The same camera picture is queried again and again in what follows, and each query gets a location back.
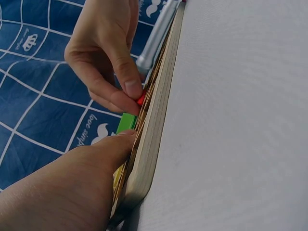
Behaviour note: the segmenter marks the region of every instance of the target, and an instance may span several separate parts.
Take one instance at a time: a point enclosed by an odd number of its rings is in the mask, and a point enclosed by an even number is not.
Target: white line pattern
[[[4,52],[4,53],[16,55],[16,56],[19,56],[19,57],[28,58],[29,60],[30,60],[30,59],[33,59],[33,60],[38,60],[38,61],[43,61],[43,62],[61,63],[61,64],[66,63],[65,61],[41,59],[41,58],[37,58],[37,57],[32,57],[32,56],[30,56],[30,55],[19,54],[19,53],[13,52],[13,51],[7,51],[7,50],[4,50],[4,49],[0,49],[0,51],[1,51],[1,52]]]
[[[0,4],[0,30],[1,30],[1,28],[2,28],[2,24],[3,24],[3,22],[2,22],[2,7],[1,7],[1,4]]]
[[[10,126],[7,126],[6,124],[2,123],[1,121],[0,121],[0,125],[3,126],[4,128],[6,128],[6,129],[9,130],[9,131],[12,131],[12,132],[14,131],[13,128],[11,128]],[[62,154],[62,155],[64,154],[64,152],[61,152],[61,151],[59,151],[59,150],[57,150],[57,149],[55,149],[55,148],[51,148],[51,147],[49,147],[49,146],[47,146],[47,145],[45,145],[45,144],[43,144],[43,143],[37,142],[37,141],[35,141],[35,140],[29,138],[28,136],[25,136],[25,135],[21,134],[21,133],[18,132],[18,131],[15,132],[15,135],[17,135],[17,136],[19,136],[19,137],[25,139],[26,141],[29,141],[29,142],[31,142],[31,143],[34,143],[34,144],[36,144],[36,145],[38,145],[38,146],[40,146],[40,147],[46,148],[46,149],[48,149],[48,150],[50,150],[50,151],[53,151],[53,152],[55,152],[55,153]]]
[[[42,96],[44,90],[47,88],[47,86],[48,86],[48,84],[49,84],[49,82],[50,82],[50,80],[51,80],[53,74],[55,73],[55,71],[57,70],[57,68],[58,68],[59,65],[60,65],[60,64],[57,64],[57,65],[54,67],[54,69],[53,69],[51,75],[49,76],[48,80],[46,81],[46,83],[45,83],[45,85],[44,85],[42,91],[39,93],[39,95],[36,97],[36,99],[30,104],[30,106],[25,110],[25,112],[23,113],[23,115],[20,117],[20,119],[18,120],[17,124],[15,125],[14,130],[12,131],[12,133],[11,133],[11,135],[10,135],[10,137],[9,137],[9,140],[8,140],[8,142],[6,143],[6,145],[5,145],[5,147],[4,147],[4,150],[3,150],[2,154],[1,154],[1,157],[0,157],[0,166],[1,166],[1,163],[2,163],[2,161],[3,161],[3,158],[5,157],[6,151],[8,150],[8,148],[9,148],[9,146],[10,146],[10,143],[11,143],[11,141],[12,141],[12,138],[13,138],[14,134],[16,133],[16,131],[17,131],[19,125],[20,125],[21,122],[24,120],[25,116],[28,114],[28,112],[30,111],[30,109],[35,105],[35,103],[36,103],[36,102],[40,99],[40,97]]]
[[[89,110],[89,108],[91,107],[92,103],[93,103],[93,100],[90,100],[88,106],[86,107],[86,109],[83,111],[81,117],[79,118],[79,121],[78,121],[78,123],[77,123],[77,125],[76,125],[76,127],[75,127],[75,129],[74,129],[74,132],[73,132],[73,134],[72,134],[72,136],[71,136],[71,138],[70,138],[70,140],[69,140],[69,142],[68,142],[68,144],[67,144],[67,147],[66,147],[66,149],[65,149],[65,152],[68,152],[68,151],[69,151],[69,149],[70,149],[70,147],[71,147],[71,145],[72,145],[72,143],[73,143],[73,140],[74,140],[74,138],[75,138],[75,136],[76,136],[76,133],[77,133],[77,131],[78,131],[80,125],[81,125],[81,122],[82,122],[83,118],[86,116],[86,113],[88,112],[88,110]]]
[[[40,94],[40,91],[39,90],[36,90],[35,88],[27,85],[26,83],[20,81],[18,78],[16,78],[15,76],[11,75],[10,73],[7,73],[7,76],[10,77],[11,79],[15,80],[17,83],[19,83],[20,85],[23,85],[24,87],[28,88],[29,90],[37,93],[37,94]],[[59,102],[62,102],[62,103],[67,103],[67,104],[70,104],[70,105],[74,105],[74,106],[78,106],[78,107],[83,107],[83,108],[86,108],[87,106],[85,105],[82,105],[82,104],[79,104],[79,103],[75,103],[75,102],[71,102],[71,101],[67,101],[67,100],[63,100],[63,99],[59,99],[59,98],[56,98],[56,97],[53,97],[51,95],[47,95],[45,93],[42,94],[42,96],[46,97],[46,98],[49,98],[49,99],[52,99],[52,100],[56,100],[56,101],[59,101]],[[96,111],[96,112],[100,112],[100,113],[103,113],[103,114],[107,114],[107,115],[110,115],[110,116],[114,116],[114,117],[117,117],[117,118],[121,118],[122,116],[118,115],[118,114],[114,114],[114,113],[111,113],[111,112],[106,112],[106,111],[102,111],[100,109],[96,109],[96,108],[93,108],[93,107],[90,107],[89,108],[90,110],[93,110],[93,111]]]
[[[19,25],[23,24],[25,26],[31,26],[31,27],[35,27],[35,28],[41,29],[41,30],[49,30],[52,33],[55,33],[55,34],[58,34],[58,35],[63,35],[63,36],[66,36],[66,37],[72,36],[72,35],[67,34],[67,33],[63,33],[63,32],[57,31],[57,30],[48,29],[46,27],[37,26],[37,25],[34,25],[34,24],[30,24],[30,23],[21,23],[21,22],[18,22],[18,21],[5,20],[5,19],[1,19],[0,21],[3,22],[3,23],[13,23],[13,24],[19,24]]]

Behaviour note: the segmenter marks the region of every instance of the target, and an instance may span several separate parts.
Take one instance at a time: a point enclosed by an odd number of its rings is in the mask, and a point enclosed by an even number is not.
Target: silver pen
[[[163,6],[163,9],[151,31],[151,34],[146,42],[141,55],[136,61],[137,68],[140,74],[147,76],[151,70],[156,52],[161,45],[163,38],[167,33],[167,29],[175,15],[176,9],[181,1],[168,0]]]

